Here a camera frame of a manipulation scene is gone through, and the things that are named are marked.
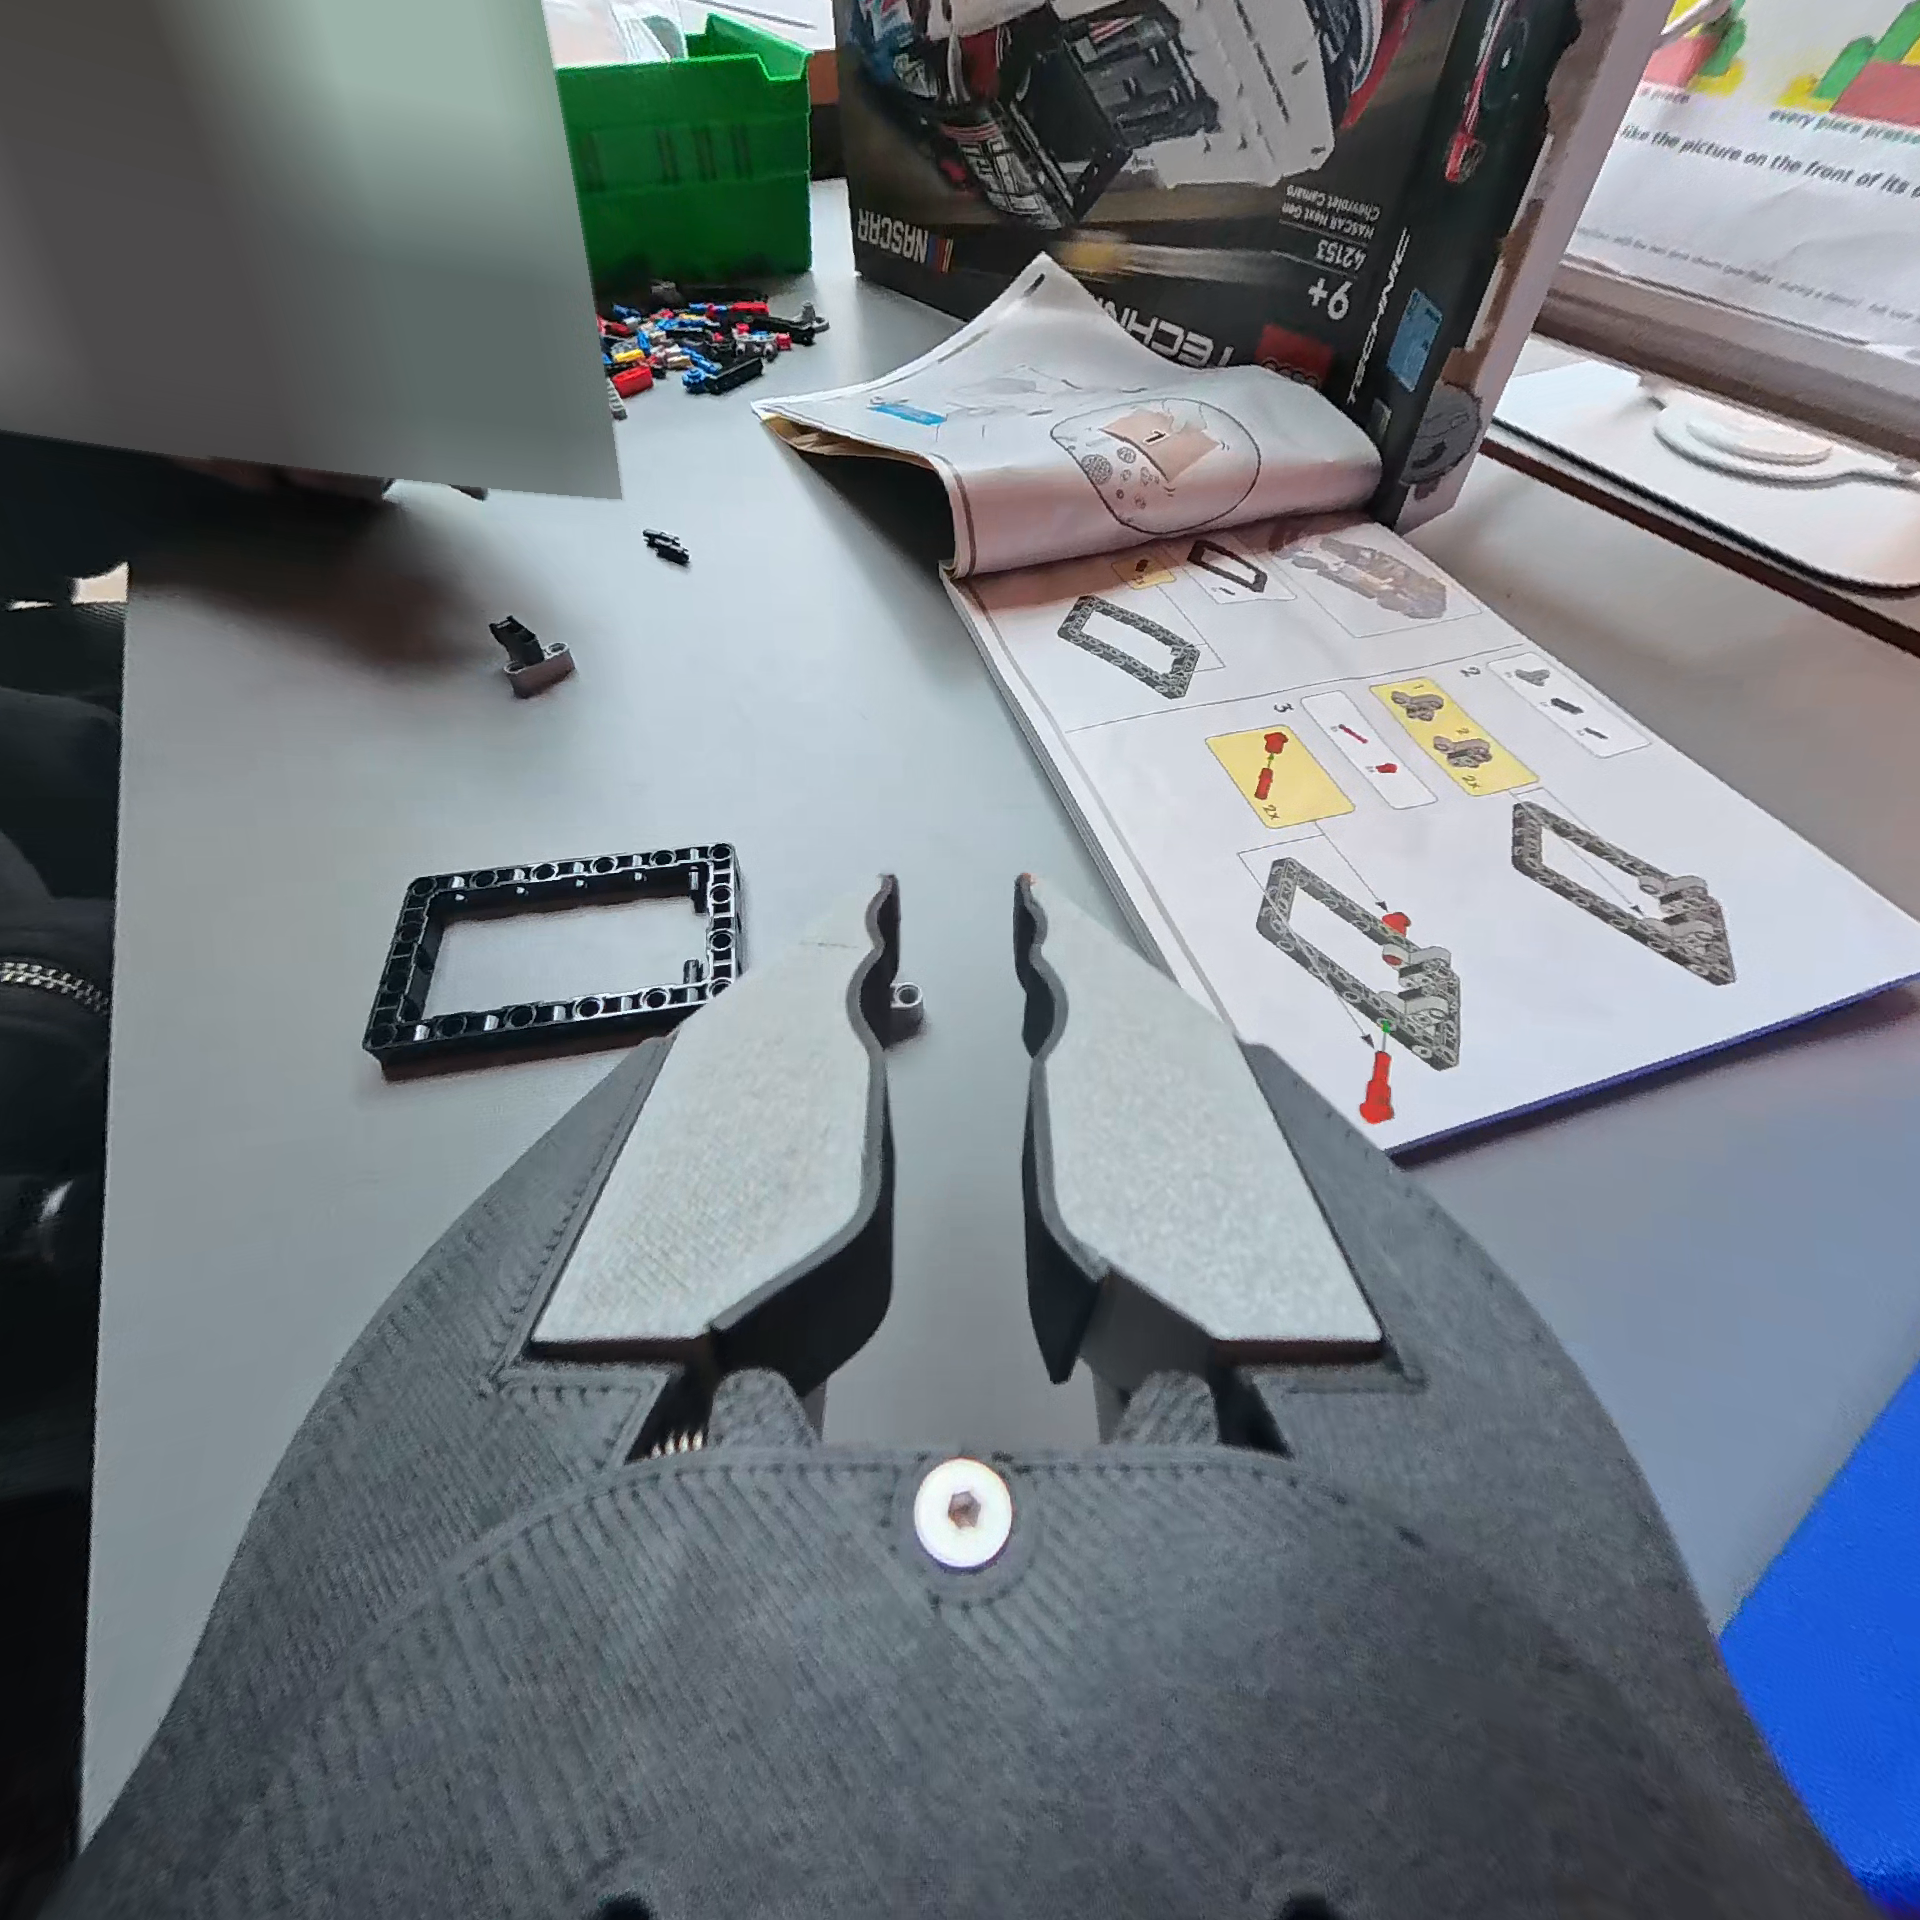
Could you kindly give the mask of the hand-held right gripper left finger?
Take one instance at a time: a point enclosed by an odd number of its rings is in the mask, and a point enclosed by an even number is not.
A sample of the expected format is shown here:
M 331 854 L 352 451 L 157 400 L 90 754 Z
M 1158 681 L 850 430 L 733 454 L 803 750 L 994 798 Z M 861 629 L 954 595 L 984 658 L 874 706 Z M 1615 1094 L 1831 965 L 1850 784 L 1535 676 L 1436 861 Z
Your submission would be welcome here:
M 898 966 L 898 884 L 869 877 L 797 942 L 640 1046 L 645 1086 L 575 1184 L 524 1309 L 541 1389 L 640 1368 L 718 1386 L 779 1376 L 820 1427 L 831 1373 L 892 1296 L 892 1122 L 879 1026 Z

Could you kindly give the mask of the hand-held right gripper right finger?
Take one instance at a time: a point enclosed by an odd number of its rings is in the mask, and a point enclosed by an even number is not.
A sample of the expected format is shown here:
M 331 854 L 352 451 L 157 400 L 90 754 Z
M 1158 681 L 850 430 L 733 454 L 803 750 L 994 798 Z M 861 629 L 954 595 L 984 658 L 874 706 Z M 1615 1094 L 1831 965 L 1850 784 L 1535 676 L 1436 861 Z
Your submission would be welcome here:
M 1376 1313 L 1235 1034 L 1030 873 L 1014 972 L 1026 1305 L 1047 1376 L 1378 1358 Z

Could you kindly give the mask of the pile of mixed lego pieces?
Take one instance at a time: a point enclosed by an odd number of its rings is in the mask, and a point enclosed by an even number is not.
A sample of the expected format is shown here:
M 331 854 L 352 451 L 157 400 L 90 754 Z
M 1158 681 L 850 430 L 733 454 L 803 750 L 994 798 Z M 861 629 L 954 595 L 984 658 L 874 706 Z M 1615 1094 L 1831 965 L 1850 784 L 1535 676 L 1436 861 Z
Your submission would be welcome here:
M 813 347 L 830 321 L 804 302 L 784 316 L 758 297 L 718 297 L 688 305 L 607 302 L 596 310 L 596 342 L 605 380 L 614 368 L 645 362 L 656 372 L 653 388 L 676 380 L 688 395 L 736 394 L 789 352 Z M 624 403 L 607 384 L 616 417 Z

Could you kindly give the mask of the person's left forearm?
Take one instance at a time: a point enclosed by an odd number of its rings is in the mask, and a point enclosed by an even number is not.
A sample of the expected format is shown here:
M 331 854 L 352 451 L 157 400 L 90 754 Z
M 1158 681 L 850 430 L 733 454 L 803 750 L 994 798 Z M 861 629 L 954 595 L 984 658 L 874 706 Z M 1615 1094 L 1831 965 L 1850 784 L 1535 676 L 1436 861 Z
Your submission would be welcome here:
M 187 459 L 68 438 L 2 436 L 2 598 L 64 604 L 72 584 L 318 501 L 326 512 L 381 501 L 381 476 L 231 459 Z

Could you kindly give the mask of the lego instruction booklet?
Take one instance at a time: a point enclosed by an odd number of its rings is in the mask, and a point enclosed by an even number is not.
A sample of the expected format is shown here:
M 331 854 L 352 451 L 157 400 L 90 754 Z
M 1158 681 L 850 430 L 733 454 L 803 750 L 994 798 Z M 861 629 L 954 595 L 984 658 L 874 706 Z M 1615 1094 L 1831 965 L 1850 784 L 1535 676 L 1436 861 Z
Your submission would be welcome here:
M 949 597 L 1149 954 L 1382 1148 L 1916 980 L 1916 922 L 1370 515 L 1373 442 L 1181 368 L 1050 256 L 757 400 L 943 486 Z

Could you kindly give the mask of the person's black zipped jacket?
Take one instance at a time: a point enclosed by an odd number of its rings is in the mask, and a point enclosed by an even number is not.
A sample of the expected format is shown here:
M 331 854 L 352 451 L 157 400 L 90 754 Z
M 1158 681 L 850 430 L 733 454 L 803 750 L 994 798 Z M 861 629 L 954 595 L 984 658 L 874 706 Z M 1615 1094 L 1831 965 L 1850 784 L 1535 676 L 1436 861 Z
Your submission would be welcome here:
M 80 1820 L 123 611 L 4 590 L 2 1894 Z

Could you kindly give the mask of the blue plastic bin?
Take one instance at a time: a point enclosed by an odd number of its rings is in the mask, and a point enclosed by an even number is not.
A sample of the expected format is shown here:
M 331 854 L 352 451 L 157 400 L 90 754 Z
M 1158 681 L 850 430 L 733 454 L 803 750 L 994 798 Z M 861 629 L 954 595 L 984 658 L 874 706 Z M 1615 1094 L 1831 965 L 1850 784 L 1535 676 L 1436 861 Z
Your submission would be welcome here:
M 1813 1502 L 1719 1651 L 1866 1894 L 1918 1915 L 1918 1376 Z

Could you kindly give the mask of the green plastic bin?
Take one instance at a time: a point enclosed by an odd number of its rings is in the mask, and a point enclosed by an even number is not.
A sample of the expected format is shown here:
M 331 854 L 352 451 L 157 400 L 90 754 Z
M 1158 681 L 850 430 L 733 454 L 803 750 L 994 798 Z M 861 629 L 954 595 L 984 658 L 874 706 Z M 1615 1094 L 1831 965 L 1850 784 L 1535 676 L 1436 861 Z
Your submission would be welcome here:
M 591 288 L 804 275 L 810 56 L 710 14 L 684 60 L 559 66 Z

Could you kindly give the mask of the printed instruction sheet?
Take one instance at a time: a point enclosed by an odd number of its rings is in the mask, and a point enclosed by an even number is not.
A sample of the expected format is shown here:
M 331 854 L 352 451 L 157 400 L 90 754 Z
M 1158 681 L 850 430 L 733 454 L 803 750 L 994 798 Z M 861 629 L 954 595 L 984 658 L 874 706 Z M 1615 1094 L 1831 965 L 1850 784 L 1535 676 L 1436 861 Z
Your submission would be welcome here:
M 1672 4 L 1573 260 L 1918 347 L 1918 4 Z

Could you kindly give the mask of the clear plastic bag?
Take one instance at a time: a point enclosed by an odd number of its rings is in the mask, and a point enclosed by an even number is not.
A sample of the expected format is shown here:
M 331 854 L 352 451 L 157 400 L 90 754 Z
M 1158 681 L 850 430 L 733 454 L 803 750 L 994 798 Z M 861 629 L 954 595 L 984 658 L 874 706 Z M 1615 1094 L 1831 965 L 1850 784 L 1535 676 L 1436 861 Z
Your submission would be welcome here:
M 555 68 L 688 60 L 679 2 L 541 2 L 541 18 Z

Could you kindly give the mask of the black rectangular lego frame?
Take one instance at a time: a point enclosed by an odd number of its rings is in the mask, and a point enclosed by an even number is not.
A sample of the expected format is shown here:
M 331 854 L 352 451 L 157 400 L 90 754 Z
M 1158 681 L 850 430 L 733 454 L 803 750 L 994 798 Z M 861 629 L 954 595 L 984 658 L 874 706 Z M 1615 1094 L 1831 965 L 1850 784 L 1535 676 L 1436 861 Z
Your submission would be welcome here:
M 572 998 L 541 995 L 438 1014 L 427 1010 L 444 942 L 461 923 L 662 901 L 686 902 L 700 923 L 700 944 L 679 979 Z M 662 1035 L 738 984 L 746 960 L 738 907 L 736 848 L 727 841 L 411 877 L 360 1049 L 384 1072 L 442 1072 L 574 1042 L 603 1049 Z

